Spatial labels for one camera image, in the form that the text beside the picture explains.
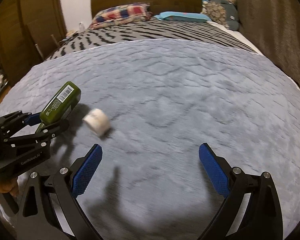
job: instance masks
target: human hand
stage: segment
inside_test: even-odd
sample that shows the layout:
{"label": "human hand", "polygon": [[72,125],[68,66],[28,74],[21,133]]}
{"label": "human hand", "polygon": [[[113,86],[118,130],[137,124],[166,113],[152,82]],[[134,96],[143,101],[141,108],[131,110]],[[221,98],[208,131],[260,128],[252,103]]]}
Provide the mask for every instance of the human hand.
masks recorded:
{"label": "human hand", "polygon": [[0,193],[8,193],[13,197],[16,197],[19,194],[19,186],[17,182],[18,178],[11,180],[0,181]]}

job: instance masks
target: white roll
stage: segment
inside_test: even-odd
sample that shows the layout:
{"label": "white roll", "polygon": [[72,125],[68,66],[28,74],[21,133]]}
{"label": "white roll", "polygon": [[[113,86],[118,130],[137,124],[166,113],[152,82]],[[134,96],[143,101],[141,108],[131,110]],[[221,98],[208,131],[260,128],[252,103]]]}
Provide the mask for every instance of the white roll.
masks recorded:
{"label": "white roll", "polygon": [[91,110],[83,121],[94,131],[99,137],[103,136],[110,129],[110,121],[106,114],[100,109]]}

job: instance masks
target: silver bolt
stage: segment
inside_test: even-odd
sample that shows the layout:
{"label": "silver bolt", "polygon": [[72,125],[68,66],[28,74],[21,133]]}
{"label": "silver bolt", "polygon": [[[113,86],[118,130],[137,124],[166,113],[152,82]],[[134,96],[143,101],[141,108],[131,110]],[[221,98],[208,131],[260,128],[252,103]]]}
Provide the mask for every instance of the silver bolt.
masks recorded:
{"label": "silver bolt", "polygon": [[240,174],[240,173],[241,173],[241,169],[238,168],[238,167],[234,167],[234,168],[233,168],[233,172],[234,172],[235,174]]}
{"label": "silver bolt", "polygon": [[31,179],[34,179],[37,175],[38,175],[38,173],[33,172],[33,173],[31,173],[30,178],[31,178]]}
{"label": "silver bolt", "polygon": [[61,168],[60,173],[66,174],[68,172],[68,168]]}
{"label": "silver bolt", "polygon": [[269,179],[271,177],[270,173],[269,172],[264,172],[263,173],[263,176],[266,178],[266,179]]}

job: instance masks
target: striped bed sheet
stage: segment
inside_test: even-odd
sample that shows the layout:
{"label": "striped bed sheet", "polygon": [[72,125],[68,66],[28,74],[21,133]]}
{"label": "striped bed sheet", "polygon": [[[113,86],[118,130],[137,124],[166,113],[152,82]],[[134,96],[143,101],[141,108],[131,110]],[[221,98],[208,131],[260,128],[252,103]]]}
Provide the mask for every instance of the striped bed sheet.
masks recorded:
{"label": "striped bed sheet", "polygon": [[67,41],[47,60],[105,44],[161,38],[201,41],[255,52],[242,41],[209,23],[168,22],[152,17],[146,22],[86,30]]}

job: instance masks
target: barcode label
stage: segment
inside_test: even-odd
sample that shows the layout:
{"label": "barcode label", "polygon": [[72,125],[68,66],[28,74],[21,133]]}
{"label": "barcode label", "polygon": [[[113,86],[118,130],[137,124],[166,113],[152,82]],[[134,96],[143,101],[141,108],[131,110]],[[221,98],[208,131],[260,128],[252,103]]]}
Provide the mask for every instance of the barcode label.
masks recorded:
{"label": "barcode label", "polygon": [[61,103],[63,103],[73,90],[74,88],[67,85],[65,89],[63,89],[62,92],[57,96],[57,99],[59,99]]}

